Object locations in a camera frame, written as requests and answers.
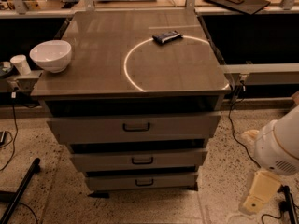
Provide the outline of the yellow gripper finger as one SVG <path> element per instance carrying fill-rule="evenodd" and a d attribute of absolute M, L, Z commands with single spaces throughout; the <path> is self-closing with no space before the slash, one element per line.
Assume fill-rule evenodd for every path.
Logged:
<path fill-rule="evenodd" d="M 259 213 L 281 187 L 281 178 L 265 169 L 249 176 L 247 190 L 241 199 L 239 210 L 247 215 Z"/>
<path fill-rule="evenodd" d="M 258 130 L 248 130 L 241 134 L 241 138 L 248 144 L 253 145 L 255 143 L 258 133 Z"/>

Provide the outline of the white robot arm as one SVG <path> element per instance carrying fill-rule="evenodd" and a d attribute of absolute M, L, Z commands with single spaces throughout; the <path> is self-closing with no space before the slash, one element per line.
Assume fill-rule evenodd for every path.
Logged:
<path fill-rule="evenodd" d="M 299 172 L 299 106 L 260 130 L 242 133 L 242 138 L 253 145 L 253 159 L 261 166 L 250 177 L 250 187 L 240 204 L 242 211 L 252 215 L 278 192 L 282 175 Z"/>

